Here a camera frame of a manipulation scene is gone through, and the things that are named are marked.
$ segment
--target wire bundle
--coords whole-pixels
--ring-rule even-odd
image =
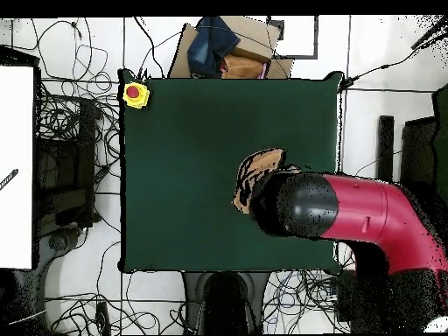
[[[353,253],[350,253],[340,268],[346,269],[354,263]],[[271,275],[278,283],[269,284],[275,290],[272,299],[263,307],[263,319],[265,333],[292,334],[297,330],[300,333],[300,320],[310,311],[321,311],[332,325],[333,332],[349,333],[350,330],[336,321],[336,307],[331,299],[333,282],[332,275],[323,270],[295,270],[285,272],[281,278],[279,272]]]

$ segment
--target black cable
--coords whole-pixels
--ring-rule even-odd
[[[401,152],[403,152],[403,150],[397,150],[396,152],[392,153],[392,156],[394,156],[394,155],[396,155],[396,154],[398,154],[398,153],[401,153]],[[371,163],[368,163],[368,164],[362,166],[362,167],[361,167],[361,168],[354,174],[354,176],[356,177],[356,176],[360,173],[361,170],[364,170],[366,167],[368,167],[368,166],[370,166],[370,165],[373,165],[374,163],[380,161],[381,159],[382,159],[381,157],[380,157],[380,158],[377,158],[376,160],[372,161]]]
[[[152,50],[152,59],[154,60],[154,62],[156,63],[156,65],[158,65],[158,68],[160,68],[160,73],[162,74],[162,78],[165,78],[164,75],[164,70],[162,69],[162,66],[160,66],[160,64],[156,61],[156,56],[154,55],[154,43],[152,42],[152,38],[150,36],[150,34],[144,29],[144,27],[140,24],[140,22],[138,22],[137,17],[134,17],[134,20],[136,21],[136,23],[138,24],[138,26],[140,27],[140,29],[144,32],[144,34],[146,35],[146,37],[150,40],[150,45],[151,45],[151,50]]]
[[[440,41],[441,39],[445,39],[447,37],[448,37],[448,32],[438,35],[435,38],[432,38],[431,40],[426,41],[425,43],[423,43],[423,44],[419,45],[418,47],[416,47],[415,49],[413,49],[412,52],[408,56],[406,56],[405,58],[403,58],[402,60],[400,60],[398,62],[378,66],[376,68],[372,68],[371,70],[366,71],[365,73],[358,74],[354,77],[348,77],[346,80],[344,80],[344,83],[340,86],[339,92],[350,88],[354,84],[355,81],[357,81],[359,78],[361,78],[363,76],[366,76],[367,74],[371,74],[372,72],[378,71],[380,69],[387,69],[387,68],[390,68],[393,66],[401,65],[402,63],[404,63],[406,60],[411,58],[414,54],[416,54],[420,50],[426,49],[429,46],[434,45],[436,42]]]

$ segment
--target floor tile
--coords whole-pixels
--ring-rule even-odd
[[[349,16],[318,16],[318,59],[294,61],[291,77],[322,80],[347,70]]]
[[[185,300],[184,281],[180,272],[136,272],[125,275],[123,292],[128,286],[129,300]]]
[[[406,58],[436,16],[352,16],[349,75],[363,74]],[[375,71],[356,88],[437,90],[448,83],[447,42],[424,49],[399,66]]]
[[[80,34],[69,24],[77,22]],[[110,78],[118,81],[117,69],[123,66],[123,19],[122,18],[37,18],[36,32],[41,40],[39,48],[36,33],[29,18],[14,21],[14,46],[25,53],[40,58],[43,78],[91,79],[104,72],[98,81]],[[89,32],[92,43],[90,60]]]
[[[119,201],[110,200],[109,207],[119,210]],[[108,223],[117,224],[112,215],[106,214],[103,207],[96,204],[100,214],[108,217]],[[79,244],[84,241],[82,235]],[[120,234],[107,226],[104,221],[94,225],[88,231],[86,244],[67,255],[56,259],[48,271],[45,285],[45,295],[50,298],[65,295],[97,292],[96,282],[101,272],[99,281],[100,293],[109,299],[120,298],[121,273],[117,268],[120,260],[120,244],[116,244],[106,250],[113,243],[120,241]]]
[[[131,316],[131,319],[136,320],[140,328],[126,318],[122,321],[122,335],[158,335],[161,332],[163,335],[180,335],[183,327],[178,319],[179,307],[180,303],[123,302],[123,309]],[[119,324],[119,311],[109,309],[109,316],[111,324],[114,322],[116,325]]]
[[[0,19],[0,45],[11,45],[11,21]]]
[[[402,149],[406,121],[433,116],[431,94],[348,91],[343,143],[343,172],[375,177],[378,119],[395,118],[394,152]],[[394,180],[399,179],[401,153],[394,156]]]

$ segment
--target black border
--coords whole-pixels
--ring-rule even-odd
[[[266,24],[269,22],[270,16],[266,18]],[[283,55],[279,57],[274,53],[273,60],[316,60],[318,58],[319,46],[319,16],[314,16],[314,50],[312,55]]]

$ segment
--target dark green tabletop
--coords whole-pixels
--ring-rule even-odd
[[[232,198],[241,161],[269,147],[334,172],[341,76],[147,80],[150,105],[122,122],[124,270],[334,268],[332,242],[267,236]],[[136,80],[124,70],[123,81]]]
[[[432,96],[437,134],[434,138],[437,193],[448,205],[448,85]]]

